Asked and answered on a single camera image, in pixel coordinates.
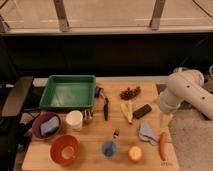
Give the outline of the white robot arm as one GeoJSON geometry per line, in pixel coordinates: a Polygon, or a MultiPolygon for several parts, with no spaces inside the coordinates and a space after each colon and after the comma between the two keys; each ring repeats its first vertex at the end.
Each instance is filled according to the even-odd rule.
{"type": "Polygon", "coordinates": [[[163,113],[169,114],[175,113],[186,101],[213,120],[213,94],[203,85],[204,76],[199,70],[174,72],[167,77],[166,88],[159,94],[157,105],[163,113]]]}

